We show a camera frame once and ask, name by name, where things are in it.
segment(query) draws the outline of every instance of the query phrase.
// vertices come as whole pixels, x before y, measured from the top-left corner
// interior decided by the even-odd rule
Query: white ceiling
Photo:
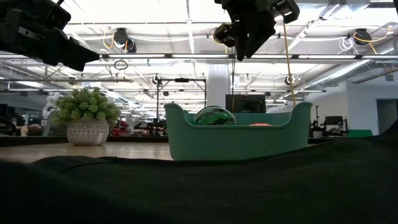
[[[341,51],[339,42],[341,40],[329,40],[339,37],[346,37],[353,34],[355,28],[367,28],[373,38],[384,37],[387,26],[391,25],[390,31],[398,32],[396,22],[398,19],[395,9],[365,9],[366,5],[350,5],[339,7],[336,13],[326,17],[324,21],[318,21],[320,13],[327,7],[326,4],[300,4],[300,17],[297,21],[287,24],[288,44],[293,42],[307,26],[307,34],[289,52],[291,54],[337,54]],[[68,36],[73,36],[80,40],[91,50],[100,54],[121,53],[123,50],[113,47],[106,49],[103,45],[103,36],[106,32],[110,36],[118,27],[127,28],[128,34],[133,37],[137,45],[137,53],[186,53],[192,50],[196,54],[231,53],[224,45],[214,43],[211,33],[215,27],[222,22],[229,22],[229,15],[222,10],[221,5],[214,3],[214,0],[189,0],[188,21],[187,1],[186,0],[65,0],[62,4],[71,15],[72,20],[64,29]],[[276,19],[275,27],[277,34],[283,37],[283,25],[280,18]],[[193,48],[190,46],[189,33],[192,31]],[[396,33],[391,33],[386,39],[375,43],[375,47],[384,44],[395,37]],[[165,39],[181,39],[182,41],[165,42]],[[111,39],[105,40],[108,45]],[[367,53],[371,50],[369,45],[355,45],[359,53]],[[284,40],[270,39],[259,50],[259,54],[281,54],[285,50]],[[134,83],[106,83],[108,88],[153,88],[151,79],[158,73],[165,78],[205,78],[208,73],[208,63],[206,62],[174,62],[173,65],[166,65],[172,61],[169,59],[151,59],[151,66],[146,65],[146,60],[130,60],[137,63],[137,66],[130,66],[119,77],[131,78]],[[317,75],[335,67],[333,64],[309,64],[293,63],[291,65],[292,75],[302,77],[301,82],[308,82]],[[28,69],[44,73],[43,68],[28,67]],[[113,76],[117,73],[111,68]],[[246,74],[252,76],[253,82],[245,82]],[[86,67],[83,72],[84,78],[110,78],[109,72],[104,66]],[[285,63],[237,63],[236,75],[239,76],[239,87],[241,88],[282,88],[284,87],[283,77],[287,75]],[[68,78],[70,76],[81,77],[80,72],[69,68],[64,68],[57,72],[53,77]],[[195,88],[194,83],[171,83],[172,88]],[[149,96],[143,93],[120,93],[127,99],[151,101]],[[195,99],[203,96],[201,93],[170,93],[168,98]]]

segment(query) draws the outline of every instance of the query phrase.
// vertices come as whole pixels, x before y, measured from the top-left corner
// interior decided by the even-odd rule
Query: black robotic claw
[[[270,36],[275,34],[276,16],[284,23],[295,21],[300,9],[293,0],[215,0],[228,11],[231,24],[215,30],[215,39],[228,47],[236,47],[239,61],[250,58]]]
[[[62,29],[70,19],[50,0],[0,1],[0,50],[83,71],[85,63],[100,55],[67,38]]]

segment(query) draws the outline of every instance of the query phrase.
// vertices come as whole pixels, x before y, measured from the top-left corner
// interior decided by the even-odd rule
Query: green succulent plant
[[[114,103],[109,103],[105,96],[101,96],[100,89],[90,92],[84,88],[74,90],[72,96],[64,97],[56,103],[59,111],[53,122],[56,125],[65,125],[71,121],[84,119],[85,121],[104,121],[113,127],[116,125],[120,111]]]

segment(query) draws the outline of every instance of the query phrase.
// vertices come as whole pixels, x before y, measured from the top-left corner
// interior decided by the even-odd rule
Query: orange object
[[[250,126],[272,126],[272,125],[266,123],[256,123],[256,124],[250,124]]]

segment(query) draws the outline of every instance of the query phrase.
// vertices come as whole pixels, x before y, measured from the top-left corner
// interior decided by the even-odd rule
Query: green plastic basket
[[[312,103],[299,103],[291,113],[234,114],[238,125],[198,126],[194,114],[166,104],[170,153],[174,160],[219,161],[269,156],[307,147]],[[272,126],[249,126],[268,123]]]

